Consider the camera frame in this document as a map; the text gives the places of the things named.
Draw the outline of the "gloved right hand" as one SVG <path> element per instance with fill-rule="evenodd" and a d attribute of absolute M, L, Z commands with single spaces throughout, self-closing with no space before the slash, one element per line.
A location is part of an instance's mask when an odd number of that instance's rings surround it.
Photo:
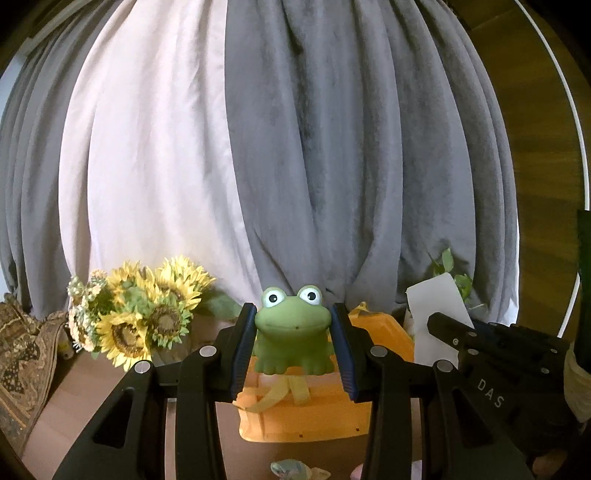
<path fill-rule="evenodd" d="M 579 365 L 575 343 L 569 346 L 564 363 L 564 394 L 568 407 L 583 424 L 590 420 L 590 373 Z M 566 452 L 556 452 L 538 457 L 533 463 L 537 476 L 556 474 L 566 461 Z"/>

